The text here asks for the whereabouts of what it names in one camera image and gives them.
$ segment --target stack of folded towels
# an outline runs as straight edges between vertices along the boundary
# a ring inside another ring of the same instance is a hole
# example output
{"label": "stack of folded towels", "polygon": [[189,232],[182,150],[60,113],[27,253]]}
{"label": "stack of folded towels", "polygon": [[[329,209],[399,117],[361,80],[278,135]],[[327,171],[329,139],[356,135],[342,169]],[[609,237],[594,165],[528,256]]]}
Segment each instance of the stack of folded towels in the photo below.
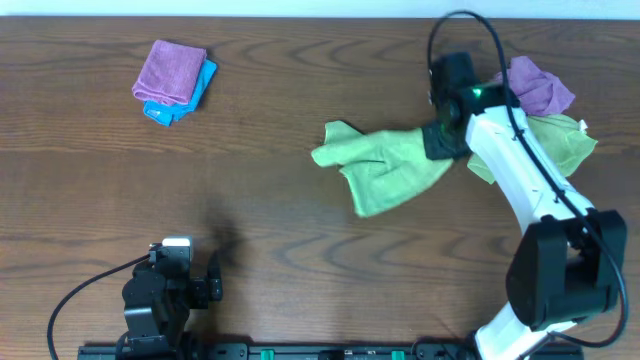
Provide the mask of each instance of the stack of folded towels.
{"label": "stack of folded towels", "polygon": [[195,111],[217,68],[206,57],[205,49],[157,40],[132,89],[144,114],[170,126]]}

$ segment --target purple towel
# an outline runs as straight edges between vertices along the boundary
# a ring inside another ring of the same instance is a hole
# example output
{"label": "purple towel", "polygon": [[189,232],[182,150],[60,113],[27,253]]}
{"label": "purple towel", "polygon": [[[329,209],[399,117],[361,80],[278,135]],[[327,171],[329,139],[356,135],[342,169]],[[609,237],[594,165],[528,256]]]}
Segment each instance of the purple towel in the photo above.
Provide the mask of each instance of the purple towel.
{"label": "purple towel", "polygon": [[167,106],[188,104],[206,56],[205,49],[156,40],[133,84],[133,96]]}
{"label": "purple towel", "polygon": [[[522,110],[529,115],[561,114],[576,98],[557,76],[538,69],[527,56],[511,59],[507,77]],[[494,80],[502,82],[502,74],[496,74]]]}

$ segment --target green cloth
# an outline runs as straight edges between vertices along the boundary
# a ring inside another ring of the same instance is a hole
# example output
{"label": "green cloth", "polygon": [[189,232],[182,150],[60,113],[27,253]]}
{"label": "green cloth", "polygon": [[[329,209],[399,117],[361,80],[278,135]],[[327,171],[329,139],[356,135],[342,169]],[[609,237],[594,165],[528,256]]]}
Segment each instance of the green cloth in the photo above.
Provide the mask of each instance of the green cloth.
{"label": "green cloth", "polygon": [[[565,115],[528,116],[527,119],[538,142],[564,176],[573,174],[598,142],[581,131],[575,120]],[[467,167],[489,184],[495,182],[493,174],[478,155],[471,156]]]}
{"label": "green cloth", "polygon": [[[564,176],[569,176],[593,151],[597,141],[564,115],[529,116],[529,128]],[[356,214],[369,217],[394,208],[431,187],[449,169],[452,159],[430,160],[422,129],[383,130],[363,135],[342,121],[325,125],[324,145],[313,150],[322,167],[342,165]],[[479,156],[469,169],[492,184],[495,179]]]}
{"label": "green cloth", "polygon": [[342,165],[356,214],[379,214],[433,185],[453,160],[429,160],[422,129],[363,135],[342,121],[325,125],[325,144],[311,152],[322,167]]}

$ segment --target wood grain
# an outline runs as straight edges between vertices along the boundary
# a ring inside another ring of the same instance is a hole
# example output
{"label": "wood grain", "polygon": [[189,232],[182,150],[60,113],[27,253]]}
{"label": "wood grain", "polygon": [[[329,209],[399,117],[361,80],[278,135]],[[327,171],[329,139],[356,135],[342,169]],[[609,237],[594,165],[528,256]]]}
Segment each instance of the wood grain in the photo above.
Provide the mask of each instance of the wood grain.
{"label": "wood grain", "polygon": [[[323,124],[409,129],[433,117],[422,20],[0,19],[0,359],[47,358],[58,301],[88,277],[192,234],[201,270],[224,255],[225,300],[194,312],[205,337],[412,342],[463,337],[505,302],[520,239],[497,186],[456,164],[429,191],[371,219],[309,151]],[[572,182],[617,209],[629,240],[632,318],[591,359],[640,351],[640,24],[495,21],[506,55],[529,55],[577,95],[568,114],[599,140]],[[164,128],[130,92],[151,44],[205,47],[219,72],[200,108]],[[497,71],[490,37],[455,20],[437,50]],[[125,331],[129,271],[88,287],[55,328],[61,358]],[[606,336],[617,314],[574,333]]]}

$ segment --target black cable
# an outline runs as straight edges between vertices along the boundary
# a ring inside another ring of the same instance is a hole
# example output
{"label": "black cable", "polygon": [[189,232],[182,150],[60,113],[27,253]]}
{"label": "black cable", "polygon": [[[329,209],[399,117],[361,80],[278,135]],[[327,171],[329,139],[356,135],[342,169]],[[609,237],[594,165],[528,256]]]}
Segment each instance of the black cable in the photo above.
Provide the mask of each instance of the black cable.
{"label": "black cable", "polygon": [[496,50],[498,51],[498,60],[500,61],[500,72],[502,73],[502,86],[504,88],[504,100],[506,102],[509,121],[511,122],[511,126],[513,127],[513,130],[515,132],[515,137],[520,141],[520,143],[522,144],[522,147],[531,158],[531,161],[533,161],[533,163],[536,165],[536,167],[538,168],[542,176],[549,183],[549,186],[551,187],[553,192],[556,194],[558,199],[562,201],[562,203],[575,215],[575,217],[578,219],[578,221],[580,221],[584,229],[586,229],[586,231],[589,233],[593,241],[596,243],[596,245],[598,245],[598,247],[600,248],[600,251],[605,255],[605,257],[607,258],[607,261],[609,262],[609,265],[611,266],[611,268],[613,269],[613,272],[616,275],[616,280],[618,282],[618,287],[619,287],[618,290],[620,292],[620,319],[618,321],[618,325],[616,326],[616,329],[614,330],[613,334],[611,334],[611,336],[609,336],[607,339],[602,341],[592,342],[592,341],[577,339],[572,336],[569,336],[560,332],[556,332],[556,331],[551,331],[549,332],[549,334],[553,337],[558,337],[565,341],[571,342],[576,345],[584,346],[584,347],[602,348],[605,346],[609,346],[620,338],[629,320],[629,300],[627,297],[627,286],[625,284],[624,276],[622,275],[622,271],[620,270],[620,267],[618,266],[616,261],[613,259],[613,256],[611,255],[611,250],[609,250],[609,247],[602,241],[602,239],[600,238],[600,235],[598,235],[598,233],[593,229],[591,224],[589,224],[589,222],[584,217],[584,215],[582,215],[580,210],[578,210],[578,208],[576,208],[576,206],[573,205],[573,203],[566,197],[564,190],[562,190],[558,186],[558,184],[556,184],[556,182],[553,181],[553,178],[551,177],[551,175],[549,175],[544,165],[540,162],[540,159],[538,159],[536,154],[533,152],[533,150],[525,140],[523,135],[524,130],[518,127],[515,117],[513,116],[513,109],[511,108],[511,90],[509,87],[509,79],[507,78],[507,64],[504,58],[504,51],[502,50],[502,45],[500,44],[500,39],[498,38],[498,34],[496,33],[495,29],[493,28],[493,26],[491,26],[491,24],[487,19],[485,19],[484,17],[472,11],[459,10],[459,11],[448,13],[447,15],[443,16],[438,20],[438,22],[436,22],[433,29],[431,30],[431,34],[429,35],[429,44],[427,47],[427,64],[429,66],[429,70],[431,70],[431,50],[433,47],[433,39],[435,38],[436,32],[438,31],[438,28],[446,20],[448,20],[450,17],[455,15],[469,15],[474,17],[476,20],[482,23],[482,25],[484,25],[485,28],[491,34],[491,37],[493,38],[493,41],[496,46]]}
{"label": "black cable", "polygon": [[124,334],[120,336],[118,341],[116,341],[116,360],[122,360],[122,349],[124,348],[124,341],[129,337],[129,332],[126,331]]}
{"label": "black cable", "polygon": [[527,360],[529,356],[533,355],[536,351],[542,349],[545,345],[553,341],[553,335],[547,333],[542,340],[538,341],[537,344],[533,345],[529,350],[527,350],[524,354],[520,354],[517,360]]}
{"label": "black cable", "polygon": [[80,290],[84,289],[85,287],[87,287],[87,285],[96,282],[104,277],[107,277],[111,274],[117,273],[120,270],[126,269],[131,265],[135,265],[141,261],[144,261],[146,259],[149,258],[149,254],[139,257],[133,261],[129,261],[128,263],[124,264],[124,265],[120,265],[117,268],[113,268],[109,271],[105,271],[100,275],[96,275],[94,277],[92,277],[91,279],[83,282],[82,284],[78,285],[78,287],[76,287],[75,289],[71,290],[70,293],[67,294],[67,296],[65,296],[60,303],[58,304],[58,306],[56,306],[56,308],[53,310],[53,313],[51,314],[51,318],[49,318],[49,325],[47,326],[47,345],[49,345],[49,354],[51,355],[51,359],[52,360],[58,360],[58,354],[56,353],[56,348],[53,345],[53,324],[56,322],[56,317],[58,316],[58,313],[60,312],[60,310],[62,310],[62,307],[67,303],[67,301],[69,301],[69,299],[71,299],[73,297],[73,295],[77,294],[78,292],[80,292]]}

